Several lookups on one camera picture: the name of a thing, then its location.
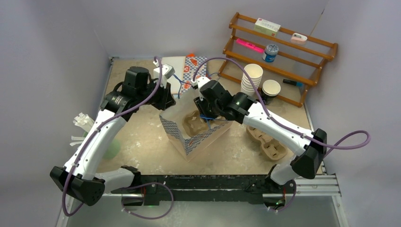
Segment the checkered paper bag blue handles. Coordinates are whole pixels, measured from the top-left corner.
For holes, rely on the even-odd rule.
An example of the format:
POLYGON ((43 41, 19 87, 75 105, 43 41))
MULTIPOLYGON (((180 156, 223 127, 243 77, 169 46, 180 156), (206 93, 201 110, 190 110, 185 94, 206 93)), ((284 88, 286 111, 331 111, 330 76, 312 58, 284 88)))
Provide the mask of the checkered paper bag blue handles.
POLYGON ((198 94, 198 90, 190 87, 176 100, 176 105, 159 115, 169 141, 187 162, 219 139, 232 125, 223 117, 213 120, 200 114, 194 103, 198 94))

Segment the brown pulp cup carrier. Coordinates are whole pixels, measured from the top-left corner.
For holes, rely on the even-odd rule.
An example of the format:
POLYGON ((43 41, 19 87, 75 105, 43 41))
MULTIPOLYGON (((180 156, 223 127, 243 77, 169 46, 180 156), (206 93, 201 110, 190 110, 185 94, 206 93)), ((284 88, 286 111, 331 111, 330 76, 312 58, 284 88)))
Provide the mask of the brown pulp cup carrier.
POLYGON ((194 137, 216 127, 215 122, 212 120, 206 119, 205 122, 204 118, 200 117, 200 112, 198 110, 185 115, 182 120, 182 125, 189 137, 194 137))

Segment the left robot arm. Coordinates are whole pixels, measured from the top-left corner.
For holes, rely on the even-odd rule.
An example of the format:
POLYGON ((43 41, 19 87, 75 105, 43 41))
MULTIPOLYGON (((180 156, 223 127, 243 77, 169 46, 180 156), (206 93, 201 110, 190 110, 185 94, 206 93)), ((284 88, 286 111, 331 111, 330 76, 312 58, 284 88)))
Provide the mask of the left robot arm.
POLYGON ((140 190, 141 180, 136 168, 123 166, 98 174, 97 168, 116 134, 142 105, 165 110, 175 105, 168 79, 175 70, 164 64, 154 69, 155 78, 143 67, 130 67, 124 81, 107 94, 100 106, 94 126, 76 153, 62 166, 54 166, 50 177, 62 191, 62 208, 67 210, 66 197, 92 206, 104 192, 124 188, 128 193, 140 190))

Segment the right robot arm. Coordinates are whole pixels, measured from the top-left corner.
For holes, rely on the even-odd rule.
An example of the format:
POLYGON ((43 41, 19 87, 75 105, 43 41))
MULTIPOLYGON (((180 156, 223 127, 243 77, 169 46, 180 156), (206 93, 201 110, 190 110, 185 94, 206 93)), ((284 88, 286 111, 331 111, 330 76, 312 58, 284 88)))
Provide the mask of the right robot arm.
POLYGON ((238 92, 234 96, 216 80, 202 77, 192 82, 198 92, 194 102, 199 112, 208 117, 224 117, 228 121, 256 128, 289 148, 294 156, 271 168, 265 180, 270 192, 278 192, 284 184, 296 177, 314 179, 327 149, 324 130, 299 127, 280 116, 266 113, 265 105, 254 97, 238 92))

